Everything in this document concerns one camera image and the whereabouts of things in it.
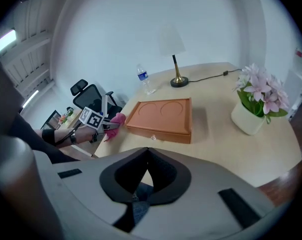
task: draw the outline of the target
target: gold lamp stem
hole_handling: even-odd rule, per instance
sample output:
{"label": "gold lamp stem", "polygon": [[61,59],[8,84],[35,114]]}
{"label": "gold lamp stem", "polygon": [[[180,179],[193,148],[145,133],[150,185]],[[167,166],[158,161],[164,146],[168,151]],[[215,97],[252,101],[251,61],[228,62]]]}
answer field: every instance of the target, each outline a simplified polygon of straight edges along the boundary
{"label": "gold lamp stem", "polygon": [[177,60],[176,60],[176,56],[172,55],[172,57],[173,57],[174,67],[175,67],[175,79],[173,80],[173,82],[175,82],[176,84],[179,84],[179,83],[182,83],[184,81],[184,78],[181,77],[181,75],[180,75]]}

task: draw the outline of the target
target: ceiling light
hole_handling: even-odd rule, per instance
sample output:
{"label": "ceiling light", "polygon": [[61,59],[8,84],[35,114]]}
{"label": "ceiling light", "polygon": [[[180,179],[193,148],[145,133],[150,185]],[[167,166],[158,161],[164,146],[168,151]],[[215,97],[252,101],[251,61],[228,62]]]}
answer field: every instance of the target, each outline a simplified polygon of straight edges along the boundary
{"label": "ceiling light", "polygon": [[17,39],[16,31],[13,29],[0,38],[0,51]]}
{"label": "ceiling light", "polygon": [[36,90],[35,93],[33,93],[33,94],[31,95],[31,97],[23,104],[22,107],[25,108],[25,106],[28,105],[28,103],[33,99],[34,96],[36,96],[36,94],[37,94],[38,92],[39,92],[39,91]]}

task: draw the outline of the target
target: office chair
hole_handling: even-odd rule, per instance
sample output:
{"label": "office chair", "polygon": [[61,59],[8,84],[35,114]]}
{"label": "office chair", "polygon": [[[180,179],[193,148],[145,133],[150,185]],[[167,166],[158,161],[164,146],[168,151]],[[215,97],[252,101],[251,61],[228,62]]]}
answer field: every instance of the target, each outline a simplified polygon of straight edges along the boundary
{"label": "office chair", "polygon": [[[99,93],[97,87],[94,84],[88,85],[88,82],[84,79],[78,81],[75,85],[70,88],[70,91],[73,96],[76,96],[73,99],[73,104],[76,105],[80,109],[84,109],[88,107],[95,112],[101,112],[101,94]],[[108,103],[107,104],[107,113],[108,117],[106,119],[111,120],[116,116],[117,113],[121,112],[122,107],[116,104],[116,101],[112,97],[113,91],[107,92],[105,95],[109,96],[114,105]]]}

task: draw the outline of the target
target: pink cloth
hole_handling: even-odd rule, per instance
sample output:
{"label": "pink cloth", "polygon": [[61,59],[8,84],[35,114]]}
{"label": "pink cloth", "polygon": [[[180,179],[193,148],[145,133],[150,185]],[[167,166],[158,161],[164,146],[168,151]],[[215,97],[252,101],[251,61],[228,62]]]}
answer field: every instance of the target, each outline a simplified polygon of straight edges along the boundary
{"label": "pink cloth", "polygon": [[[123,125],[125,123],[125,121],[126,121],[126,116],[122,113],[116,113],[115,117],[113,117],[110,120],[111,123],[118,123],[118,124],[120,124],[120,126]],[[112,130],[105,130],[104,132],[108,136],[108,139],[106,139],[104,142],[108,142],[109,140],[111,140],[118,134],[119,128],[112,129]]]}

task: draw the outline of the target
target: white ceiling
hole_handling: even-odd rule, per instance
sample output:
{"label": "white ceiling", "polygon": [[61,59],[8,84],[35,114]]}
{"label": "white ceiling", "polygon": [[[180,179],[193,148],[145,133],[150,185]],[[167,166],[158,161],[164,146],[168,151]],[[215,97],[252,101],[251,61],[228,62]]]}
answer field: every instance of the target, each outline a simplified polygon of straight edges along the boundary
{"label": "white ceiling", "polygon": [[17,40],[0,52],[0,61],[15,87],[26,99],[51,81],[51,39],[65,2],[18,2],[0,24],[0,38],[11,29],[16,31]]}

